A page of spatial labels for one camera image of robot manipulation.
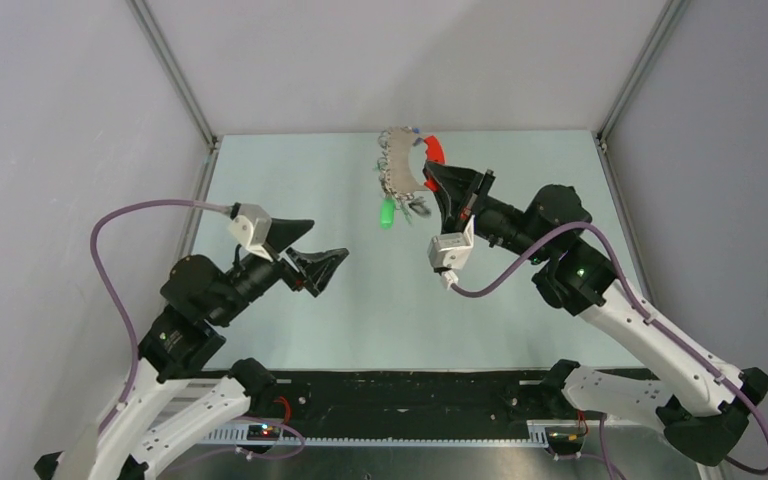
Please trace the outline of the green key tag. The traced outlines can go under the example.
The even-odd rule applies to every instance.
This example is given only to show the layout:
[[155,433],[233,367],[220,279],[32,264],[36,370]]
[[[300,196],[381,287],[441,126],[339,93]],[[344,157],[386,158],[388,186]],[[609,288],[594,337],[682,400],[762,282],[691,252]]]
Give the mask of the green key tag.
[[396,210],[396,202],[394,199],[385,198],[382,200],[379,210],[379,225],[381,229],[388,230],[393,227]]

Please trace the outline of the metal key holder red handle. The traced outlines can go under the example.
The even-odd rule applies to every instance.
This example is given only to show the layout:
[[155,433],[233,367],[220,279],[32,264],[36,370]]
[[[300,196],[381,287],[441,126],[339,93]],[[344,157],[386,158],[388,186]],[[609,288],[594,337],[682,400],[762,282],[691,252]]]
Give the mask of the metal key holder red handle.
[[390,127],[378,136],[381,156],[376,161],[379,183],[389,198],[402,204],[418,199],[417,194],[431,191],[428,180],[419,180],[410,166],[410,153],[423,147],[427,161],[445,163],[445,153],[434,135],[424,136],[417,127]]

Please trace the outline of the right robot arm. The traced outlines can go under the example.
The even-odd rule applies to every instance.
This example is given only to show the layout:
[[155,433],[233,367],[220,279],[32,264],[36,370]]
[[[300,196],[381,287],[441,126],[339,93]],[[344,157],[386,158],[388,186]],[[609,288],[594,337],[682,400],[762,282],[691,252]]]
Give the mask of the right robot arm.
[[559,361],[540,392],[549,415],[597,411],[660,432],[698,464],[731,461],[748,425],[763,419],[768,375],[719,358],[644,299],[604,234],[597,246],[584,240],[598,231],[573,187],[544,186],[518,209],[492,197],[492,172],[429,161],[423,173],[441,214],[429,261],[448,290],[460,290],[458,271],[484,239],[512,252],[516,266],[536,267],[532,281],[549,306],[604,332],[652,373],[634,380]]

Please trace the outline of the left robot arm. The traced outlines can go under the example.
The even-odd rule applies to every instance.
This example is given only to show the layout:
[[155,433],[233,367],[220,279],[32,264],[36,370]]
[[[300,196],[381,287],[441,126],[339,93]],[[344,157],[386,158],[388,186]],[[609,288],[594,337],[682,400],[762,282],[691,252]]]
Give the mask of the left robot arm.
[[300,253],[293,243],[311,220],[273,219],[239,211],[229,231],[237,242],[231,268],[222,271],[204,255],[179,260],[160,293],[167,304],[137,347],[137,374],[129,397],[103,433],[80,448],[42,456],[41,479],[155,479],[180,455],[220,425],[245,415],[264,416],[276,403],[275,377],[253,358],[222,373],[208,393],[170,419],[161,411],[201,374],[224,345],[218,328],[277,283],[318,296],[340,264],[345,248]]

